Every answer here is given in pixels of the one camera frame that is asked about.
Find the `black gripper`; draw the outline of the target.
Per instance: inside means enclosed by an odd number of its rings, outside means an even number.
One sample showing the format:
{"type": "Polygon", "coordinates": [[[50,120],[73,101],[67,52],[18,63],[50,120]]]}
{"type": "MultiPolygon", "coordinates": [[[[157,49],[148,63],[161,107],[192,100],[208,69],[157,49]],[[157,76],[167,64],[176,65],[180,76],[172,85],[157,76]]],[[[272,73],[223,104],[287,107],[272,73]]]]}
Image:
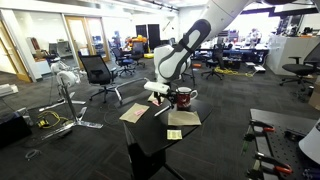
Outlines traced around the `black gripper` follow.
{"type": "Polygon", "coordinates": [[[177,94],[174,91],[169,91],[167,94],[155,92],[154,97],[156,98],[158,104],[162,103],[162,98],[167,99],[170,102],[170,108],[173,108],[174,104],[177,102],[177,94]]]}

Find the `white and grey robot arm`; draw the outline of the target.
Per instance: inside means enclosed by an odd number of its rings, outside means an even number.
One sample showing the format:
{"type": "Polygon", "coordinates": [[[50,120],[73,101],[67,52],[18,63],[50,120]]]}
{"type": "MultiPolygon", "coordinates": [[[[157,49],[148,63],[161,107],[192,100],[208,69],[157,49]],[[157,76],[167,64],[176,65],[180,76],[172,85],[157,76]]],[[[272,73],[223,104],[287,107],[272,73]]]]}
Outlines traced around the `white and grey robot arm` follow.
{"type": "Polygon", "coordinates": [[[206,40],[213,38],[230,25],[244,9],[255,2],[285,5],[295,0],[207,0],[199,18],[185,32],[176,46],[161,45],[154,50],[156,84],[165,87],[155,90],[157,100],[164,97],[170,106],[177,103],[169,84],[178,79],[187,68],[191,54],[206,40]]]}

